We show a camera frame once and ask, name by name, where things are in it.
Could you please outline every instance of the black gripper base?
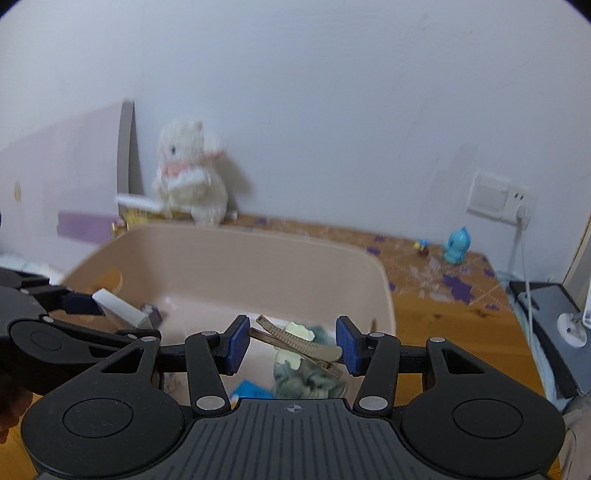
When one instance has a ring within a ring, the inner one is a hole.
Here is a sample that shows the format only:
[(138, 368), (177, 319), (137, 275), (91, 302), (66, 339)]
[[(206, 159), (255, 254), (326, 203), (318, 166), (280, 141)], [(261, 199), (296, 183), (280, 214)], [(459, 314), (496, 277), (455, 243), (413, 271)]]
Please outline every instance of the black gripper base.
[[(181, 446), (127, 480), (449, 480), (421, 463), (383, 419), (342, 400), (242, 400), (197, 420)], [(544, 480), (533, 475), (532, 480)], [(55, 480), (49, 474), (40, 480)]]

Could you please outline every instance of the white cable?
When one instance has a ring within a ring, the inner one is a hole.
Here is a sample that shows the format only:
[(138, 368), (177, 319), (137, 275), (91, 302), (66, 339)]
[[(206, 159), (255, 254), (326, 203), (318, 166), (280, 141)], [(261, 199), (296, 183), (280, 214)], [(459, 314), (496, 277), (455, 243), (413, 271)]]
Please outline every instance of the white cable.
[(523, 279), (525, 281), (525, 295), (527, 296), (527, 326), (528, 326), (528, 342), (530, 344), (530, 349), (533, 348), (534, 342), (534, 311), (531, 306), (531, 290), (530, 290), (530, 281), (527, 279), (527, 274), (525, 273), (525, 241), (524, 241), (524, 234), (525, 229), (530, 224), (530, 210), (525, 206), (520, 206), (517, 209), (517, 224), (521, 230), (521, 238), (519, 242), (521, 244), (521, 269), (523, 270)]
[(525, 246), (523, 241), (523, 231), (521, 232), (521, 269), (523, 270), (523, 279), (525, 280), (525, 295), (527, 296), (527, 326), (528, 326), (528, 342), (532, 348), (534, 340), (534, 311), (531, 306), (531, 290), (530, 281), (527, 279), (525, 273)]

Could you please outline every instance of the light switch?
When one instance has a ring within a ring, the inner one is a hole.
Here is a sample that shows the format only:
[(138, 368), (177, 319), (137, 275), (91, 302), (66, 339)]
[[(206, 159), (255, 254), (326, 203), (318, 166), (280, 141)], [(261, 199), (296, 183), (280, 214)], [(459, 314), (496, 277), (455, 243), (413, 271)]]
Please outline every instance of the light switch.
[(505, 207), (510, 185), (510, 179), (477, 172), (470, 190), (468, 210), (498, 220)]

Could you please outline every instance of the metal screw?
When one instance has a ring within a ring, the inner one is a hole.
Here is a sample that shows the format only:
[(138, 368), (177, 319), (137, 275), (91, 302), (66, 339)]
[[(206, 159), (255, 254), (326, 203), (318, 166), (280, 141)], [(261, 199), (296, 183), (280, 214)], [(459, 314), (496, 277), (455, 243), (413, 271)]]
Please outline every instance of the metal screw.
[(363, 397), (361, 400), (359, 400), (359, 406), (364, 410), (383, 410), (388, 406), (388, 400), (372, 395), (370, 397)]
[(202, 410), (219, 410), (225, 404), (226, 401), (217, 395), (206, 395), (195, 402), (195, 405)]

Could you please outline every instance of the white wall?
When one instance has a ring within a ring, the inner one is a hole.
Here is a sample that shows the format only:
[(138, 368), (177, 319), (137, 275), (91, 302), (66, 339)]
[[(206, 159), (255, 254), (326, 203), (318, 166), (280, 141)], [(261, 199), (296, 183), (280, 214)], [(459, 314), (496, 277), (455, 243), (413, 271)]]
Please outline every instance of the white wall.
[(24, 0), (0, 20), (0, 148), (131, 98), (144, 185), (162, 124), (197, 116), (242, 210), (466, 225), (507, 268), (515, 228), (465, 212), (481, 168), (539, 194), (529, 273), (561, 279), (591, 211), (590, 46), (562, 0)]

